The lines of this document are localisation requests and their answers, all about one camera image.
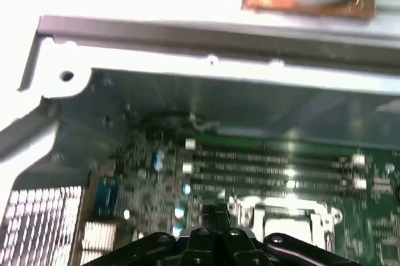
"metal vent grille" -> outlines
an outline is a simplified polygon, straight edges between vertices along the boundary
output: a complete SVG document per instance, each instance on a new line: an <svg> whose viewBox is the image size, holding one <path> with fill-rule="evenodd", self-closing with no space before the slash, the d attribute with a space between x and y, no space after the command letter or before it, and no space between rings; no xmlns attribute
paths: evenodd
<svg viewBox="0 0 400 266"><path fill-rule="evenodd" d="M0 265L67 265L82 189L12 191L0 228Z"/></svg>
<svg viewBox="0 0 400 266"><path fill-rule="evenodd" d="M82 240L83 250L110 252L114 247L116 224L86 222Z"/></svg>
<svg viewBox="0 0 400 266"><path fill-rule="evenodd" d="M94 250L84 250L82 251L81 265L89 263L90 261L93 261L94 259L97 259L102 255L103 252L97 252Z"/></svg>

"blue capacitor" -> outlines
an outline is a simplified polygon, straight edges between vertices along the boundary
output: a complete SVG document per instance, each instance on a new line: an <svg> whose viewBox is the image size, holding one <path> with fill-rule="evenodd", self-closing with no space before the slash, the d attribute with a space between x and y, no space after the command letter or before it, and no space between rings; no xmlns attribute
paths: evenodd
<svg viewBox="0 0 400 266"><path fill-rule="evenodd" d="M179 237L179 234L182 232L182 227L180 225L174 225L172 228L172 235L174 237Z"/></svg>
<svg viewBox="0 0 400 266"><path fill-rule="evenodd" d="M155 160L152 166L154 167L155 171L160 171L161 169L163 169L163 162L161 162L160 160Z"/></svg>
<svg viewBox="0 0 400 266"><path fill-rule="evenodd" d="M164 160L165 154L164 151L161 149L156 150L156 160Z"/></svg>
<svg viewBox="0 0 400 266"><path fill-rule="evenodd" d="M182 207L176 207L174 214L177 219L182 219L185 216L185 209Z"/></svg>
<svg viewBox="0 0 400 266"><path fill-rule="evenodd" d="M182 187L182 191L184 195L189 195L191 192L191 187L189 184L184 184Z"/></svg>

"metal frame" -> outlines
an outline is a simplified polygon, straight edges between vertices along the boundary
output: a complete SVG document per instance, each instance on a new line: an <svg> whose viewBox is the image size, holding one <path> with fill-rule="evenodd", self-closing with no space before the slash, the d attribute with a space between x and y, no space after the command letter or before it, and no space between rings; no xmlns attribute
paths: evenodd
<svg viewBox="0 0 400 266"><path fill-rule="evenodd" d="M400 51L397 50L396 40L384 37L390 45L376 47L368 42L353 42L343 44L343 39L331 36L333 40L321 41L315 35L304 35L292 29L291 36L279 30L278 27L265 27L261 32L254 32L251 25L249 31L242 27L228 24L223 30L203 22L138 22L115 21L112 19L88 19L84 17L45 15L35 21L30 18L31 29L26 31L24 46L30 45L29 50L23 49L24 55L18 57L15 63L24 61L24 71L18 84L16 98L23 100L28 93L34 93L36 103L20 115L27 114L39 105L40 90L32 90L32 83L38 58L38 49L44 37L53 37L56 42L74 41L84 46L112 47L120 49L151 49L173 53L190 53L204 57L213 53L218 57L245 57L252 60L265 61L270 59L284 59L286 63L296 61L296 64L318 66L336 69L357 69L362 71L397 73L400 61ZM34 132L39 123L50 121L54 115L53 107L39 112L39 122L35 121L35 113L23 117L9 126L0 134L2 140L2 156L5 158L11 146L18 148L18 144Z"/></svg>
<svg viewBox="0 0 400 266"><path fill-rule="evenodd" d="M280 12L254 14L240 10L241 0L118 1L131 4L117 6L116 0L59 0L60 5L53 4L46 14L151 21L215 31L399 47L398 0L377 0L377 14L372 21L285 15Z"/></svg>

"screw hole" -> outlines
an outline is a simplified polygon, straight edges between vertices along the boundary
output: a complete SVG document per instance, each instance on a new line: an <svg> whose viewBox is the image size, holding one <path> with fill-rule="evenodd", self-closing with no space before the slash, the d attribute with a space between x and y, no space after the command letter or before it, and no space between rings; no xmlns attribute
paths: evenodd
<svg viewBox="0 0 400 266"><path fill-rule="evenodd" d="M215 55L208 55L207 59L208 59L208 63L209 63L211 66L218 66L218 64L219 64L219 59L218 59L217 56L215 56Z"/></svg>
<svg viewBox="0 0 400 266"><path fill-rule="evenodd" d="M63 72L60 74L60 79L61 79L63 82L69 82L70 80L73 79L73 77L74 77L74 73L71 72L71 71L63 71Z"/></svg>
<svg viewBox="0 0 400 266"><path fill-rule="evenodd" d="M204 236L204 235L208 235L208 234L209 234L209 232L206 229L202 229L202 230L199 231L199 235Z"/></svg>
<svg viewBox="0 0 400 266"><path fill-rule="evenodd" d="M161 235L157 239L157 241L160 242L160 243L167 242L168 240L169 240L168 236L165 236L165 235Z"/></svg>
<svg viewBox="0 0 400 266"><path fill-rule="evenodd" d="M272 236L271 240L272 240L272 242L277 243L277 244L283 242L283 238L281 236Z"/></svg>
<svg viewBox="0 0 400 266"><path fill-rule="evenodd" d="M114 126L114 122L113 122L113 120L112 120L109 116L106 116L106 117L103 119L102 124L103 124L107 129L112 129L113 126Z"/></svg>
<svg viewBox="0 0 400 266"><path fill-rule="evenodd" d="M240 231L239 231L239 230L236 230L236 229L230 230L229 233L230 233L232 236L238 236L238 235L240 235Z"/></svg>

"copper heatsink base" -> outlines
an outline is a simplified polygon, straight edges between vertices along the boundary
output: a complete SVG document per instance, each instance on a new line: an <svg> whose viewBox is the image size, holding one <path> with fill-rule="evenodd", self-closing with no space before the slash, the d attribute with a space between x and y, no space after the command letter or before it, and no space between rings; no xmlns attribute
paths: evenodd
<svg viewBox="0 0 400 266"><path fill-rule="evenodd" d="M375 15L376 5L375 0L344 0L328 6L307 6L293 0L243 0L242 8L370 19Z"/></svg>

